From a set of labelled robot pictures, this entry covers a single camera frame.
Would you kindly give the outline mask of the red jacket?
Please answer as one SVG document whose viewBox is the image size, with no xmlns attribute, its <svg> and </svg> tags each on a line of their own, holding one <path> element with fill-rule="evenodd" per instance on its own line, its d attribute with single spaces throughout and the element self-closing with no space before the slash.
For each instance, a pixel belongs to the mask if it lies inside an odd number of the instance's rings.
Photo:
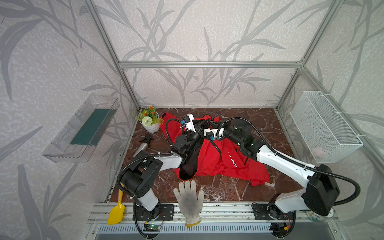
<svg viewBox="0 0 384 240">
<path fill-rule="evenodd" d="M 162 117 L 164 123 L 160 125 L 161 130 L 166 138 L 172 141 L 172 144 L 177 136 L 187 133 L 181 129 L 181 123 L 174 115 L 164 113 Z M 174 169 L 174 172 L 179 178 L 179 171 Z M 265 165 L 247 158 L 240 152 L 240 147 L 230 140 L 211 142 L 205 139 L 198 158 L 198 171 L 194 177 L 215 175 L 249 180 L 252 186 L 270 181 L 270 175 Z"/>
</svg>

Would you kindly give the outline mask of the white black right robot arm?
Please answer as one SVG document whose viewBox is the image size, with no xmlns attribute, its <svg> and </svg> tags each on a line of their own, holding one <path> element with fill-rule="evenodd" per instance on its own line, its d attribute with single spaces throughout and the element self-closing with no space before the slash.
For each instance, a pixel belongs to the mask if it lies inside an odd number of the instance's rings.
<svg viewBox="0 0 384 240">
<path fill-rule="evenodd" d="M 298 161 L 270 148 L 265 142 L 251 135 L 244 135 L 238 128 L 213 129 L 211 133 L 205 131 L 205 135 L 212 141 L 230 140 L 247 158 L 280 171 L 302 186 L 301 190 L 275 195 L 262 214 L 275 220 L 294 211 L 312 211 L 325 217 L 329 215 L 340 190 L 327 166 L 316 167 Z"/>
</svg>

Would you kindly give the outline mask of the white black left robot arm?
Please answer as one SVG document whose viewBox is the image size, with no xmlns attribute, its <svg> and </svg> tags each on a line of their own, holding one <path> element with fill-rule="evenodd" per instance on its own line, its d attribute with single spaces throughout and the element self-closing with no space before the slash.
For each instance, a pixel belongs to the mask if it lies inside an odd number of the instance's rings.
<svg viewBox="0 0 384 240">
<path fill-rule="evenodd" d="M 152 137 L 146 135 L 133 161 L 119 173 L 119 189 L 133 198 L 147 212 L 160 208 L 159 199 L 152 190 L 158 174 L 168 169 L 179 171 L 183 181 L 191 180 L 198 171 L 198 158 L 204 139 L 198 133 L 181 134 L 176 137 L 169 153 L 147 152 Z"/>
</svg>

